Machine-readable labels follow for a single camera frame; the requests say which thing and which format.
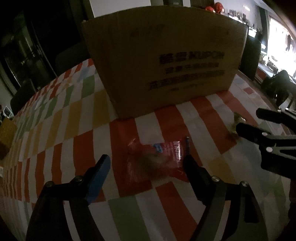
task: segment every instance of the red plastic bag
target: red plastic bag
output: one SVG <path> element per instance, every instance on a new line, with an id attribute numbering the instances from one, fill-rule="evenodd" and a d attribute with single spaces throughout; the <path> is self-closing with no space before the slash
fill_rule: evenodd
<path id="1" fill-rule="evenodd" d="M 182 168 L 185 147 L 185 138 L 153 145 L 142 145 L 134 139 L 128 145 L 127 181 L 139 183 L 176 176 L 176 173 L 186 180 Z"/>

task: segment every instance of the chair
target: chair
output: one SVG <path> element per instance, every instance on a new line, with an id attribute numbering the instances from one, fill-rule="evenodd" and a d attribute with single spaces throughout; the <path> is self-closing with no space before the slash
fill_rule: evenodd
<path id="1" fill-rule="evenodd" d="M 239 70 L 243 72 L 250 80 L 254 80 L 255 78 L 260 54 L 260 41 L 248 35 Z"/>
<path id="2" fill-rule="evenodd" d="M 296 96 L 296 84 L 290 81 L 286 70 L 282 70 L 271 78 L 266 77 L 261 84 L 261 89 L 270 98 L 276 99 L 277 106 L 284 103 L 289 97 L 289 93 L 291 93 L 293 97 Z"/>
<path id="3" fill-rule="evenodd" d="M 59 53 L 55 58 L 55 70 L 59 76 L 75 65 L 89 59 L 90 55 L 84 41 Z"/>
<path id="4" fill-rule="evenodd" d="M 16 115 L 28 100 L 36 93 L 32 80 L 25 80 L 10 101 L 11 110 Z"/>

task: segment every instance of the checkered tablecloth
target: checkered tablecloth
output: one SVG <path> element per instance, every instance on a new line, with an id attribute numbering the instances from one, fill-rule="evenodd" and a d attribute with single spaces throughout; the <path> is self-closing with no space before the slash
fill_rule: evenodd
<path id="1" fill-rule="evenodd" d="M 86 60 L 36 93 L 15 116 L 17 132 L 4 160 L 5 222 L 18 240 L 25 240 L 44 183 L 69 182 L 108 154 L 111 170 L 89 206 L 104 239 L 188 241 L 205 209 L 190 184 L 178 175 L 128 184 L 126 148 L 133 139 L 154 144 L 190 136 L 193 157 L 211 175 L 228 183 L 249 182 L 274 240 L 287 223 L 290 182 L 262 170 L 258 147 L 229 131 L 238 112 L 252 125 L 284 134 L 281 125 L 256 117 L 258 107 L 268 106 L 236 75 L 228 91 L 120 121 L 93 61 Z M 216 240 L 228 209 L 226 203 Z M 68 202 L 65 212 L 77 241 Z"/>

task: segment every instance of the yellow object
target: yellow object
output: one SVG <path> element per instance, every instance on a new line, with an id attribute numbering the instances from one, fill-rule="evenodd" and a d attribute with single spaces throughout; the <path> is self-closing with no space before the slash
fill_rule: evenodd
<path id="1" fill-rule="evenodd" d="M 0 125 L 0 159 L 3 159 L 11 148 L 11 143 L 16 132 L 16 125 L 5 118 Z"/>

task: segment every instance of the red decoration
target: red decoration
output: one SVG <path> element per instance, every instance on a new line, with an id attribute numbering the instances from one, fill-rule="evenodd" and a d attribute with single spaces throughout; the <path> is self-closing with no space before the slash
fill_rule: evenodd
<path id="1" fill-rule="evenodd" d="M 211 6 L 206 7 L 205 10 L 210 12 L 215 12 L 215 10 Z"/>
<path id="2" fill-rule="evenodd" d="M 223 7 L 222 3 L 216 2 L 214 8 L 217 13 L 221 13 L 224 7 Z"/>

